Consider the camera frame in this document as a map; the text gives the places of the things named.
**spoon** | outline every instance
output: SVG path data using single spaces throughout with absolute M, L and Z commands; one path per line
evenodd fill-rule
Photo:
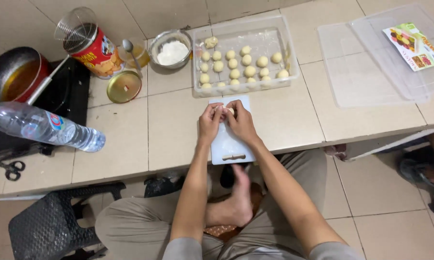
M 133 44 L 131 41 L 124 39 L 122 40 L 122 46 L 124 47 L 124 50 L 132 55 L 133 60 L 135 61 L 135 66 L 137 67 L 137 71 L 140 71 L 142 68 L 140 67 L 137 59 L 135 56 L 133 56 Z

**water bottle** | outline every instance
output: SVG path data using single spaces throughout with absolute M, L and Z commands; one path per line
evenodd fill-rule
M 42 143 L 68 145 L 90 153 L 100 151 L 106 140 L 100 131 L 18 102 L 0 103 L 0 131 Z

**clear plastic tray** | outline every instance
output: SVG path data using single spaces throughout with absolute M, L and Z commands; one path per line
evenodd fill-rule
M 206 49 L 204 40 L 208 37 L 215 36 L 218 38 L 218 44 L 211 49 Z M 261 89 L 277 88 L 290 86 L 291 81 L 300 75 L 299 65 L 297 63 L 294 46 L 285 18 L 282 15 L 251 19 L 241 22 L 223 22 L 203 29 L 196 29 L 193 32 L 193 95 L 195 97 L 212 97 L 221 96 L 222 94 L 235 94 Z M 241 64 L 242 57 L 239 55 L 242 47 L 249 45 L 251 47 L 251 66 L 256 68 L 254 75 L 255 83 L 246 83 L 247 78 L 244 76 L 246 66 Z M 200 57 L 203 52 L 208 51 L 210 55 L 214 51 L 220 51 L 222 54 L 221 61 L 224 63 L 224 69 L 220 73 L 213 70 L 212 58 L 204 62 Z M 234 50 L 236 60 L 238 61 L 237 69 L 240 71 L 240 84 L 230 86 L 230 71 L 225 54 L 229 50 Z M 282 62 L 275 64 L 270 61 L 273 53 L 281 52 Z M 269 69 L 270 81 L 260 81 L 259 72 L 261 68 L 255 65 L 260 56 L 266 56 L 269 59 L 267 68 Z M 202 89 L 199 83 L 201 75 L 200 66 L 202 63 L 209 65 L 207 74 L 209 83 L 212 88 Z M 285 68 L 289 72 L 289 77 L 276 79 L 278 71 Z M 217 87 L 217 83 L 225 82 L 225 87 Z
M 414 72 L 383 29 L 412 22 L 434 46 L 434 20 L 419 4 L 397 7 L 348 24 L 318 27 L 323 60 L 338 107 L 426 102 L 434 67 Z

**black stove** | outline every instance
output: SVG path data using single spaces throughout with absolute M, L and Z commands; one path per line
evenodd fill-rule
M 51 66 L 56 68 L 60 62 L 52 62 Z M 89 84 L 90 71 L 80 62 L 70 58 L 55 74 L 34 106 L 85 126 Z M 35 153 L 49 156 L 53 148 L 54 146 L 50 144 L 13 137 L 0 132 L 0 161 Z

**tiled floor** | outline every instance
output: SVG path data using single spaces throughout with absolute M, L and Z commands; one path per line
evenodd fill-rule
M 400 155 L 368 156 L 354 162 L 328 157 L 323 215 L 367 259 L 434 260 L 434 214 L 426 209 L 428 195 L 397 175 L 395 161 Z M 220 171 L 221 167 L 210 170 L 213 196 L 229 192 L 218 184 Z M 145 177 L 125 180 L 127 188 L 122 197 L 142 197 L 144 180 Z M 112 201 L 110 194 L 95 196 L 87 211 L 96 216 Z M 9 220 L 31 203 L 0 202 L 0 259 L 13 257 L 7 232 Z M 109 253 L 104 259 L 116 257 Z

